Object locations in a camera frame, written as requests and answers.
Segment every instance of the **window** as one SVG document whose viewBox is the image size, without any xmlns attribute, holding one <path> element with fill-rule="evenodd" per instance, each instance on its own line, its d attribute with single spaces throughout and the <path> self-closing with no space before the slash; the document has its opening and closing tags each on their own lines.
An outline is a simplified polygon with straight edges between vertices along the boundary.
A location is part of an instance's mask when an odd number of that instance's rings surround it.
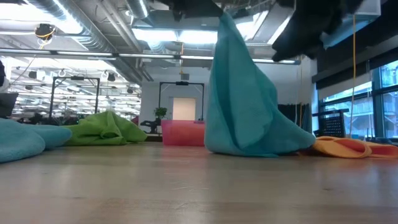
<svg viewBox="0 0 398 224">
<path fill-rule="evenodd" d="M 349 109 L 344 113 L 346 134 L 351 126 L 351 101 L 325 106 L 325 111 Z M 372 98 L 363 98 L 354 101 L 352 134 L 359 136 L 374 136 L 373 101 Z"/>
<path fill-rule="evenodd" d="M 383 94 L 384 134 L 387 138 L 398 138 L 398 92 Z"/>
<path fill-rule="evenodd" d="M 363 83 L 362 85 L 359 85 L 355 87 L 354 90 L 354 95 L 360 94 L 360 93 L 366 93 L 372 91 L 372 82 L 367 82 Z M 339 100 L 342 98 L 346 98 L 348 96 L 353 95 L 353 89 L 350 88 L 349 90 L 342 91 L 341 93 L 337 93 L 335 95 L 329 96 L 325 98 L 325 102 L 330 102 L 333 100 Z"/>
<path fill-rule="evenodd" d="M 380 76 L 382 87 L 389 87 L 398 84 L 398 61 L 391 62 L 387 65 L 383 65 L 380 68 Z"/>
</svg>

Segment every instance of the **table surface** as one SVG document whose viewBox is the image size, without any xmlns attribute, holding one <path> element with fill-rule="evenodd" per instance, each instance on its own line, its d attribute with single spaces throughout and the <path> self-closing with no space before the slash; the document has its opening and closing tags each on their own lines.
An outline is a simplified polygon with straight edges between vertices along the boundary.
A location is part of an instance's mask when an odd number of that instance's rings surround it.
<svg viewBox="0 0 398 224">
<path fill-rule="evenodd" d="M 0 165 L 0 223 L 398 223 L 398 161 L 245 158 L 159 143 Z"/>
</svg>

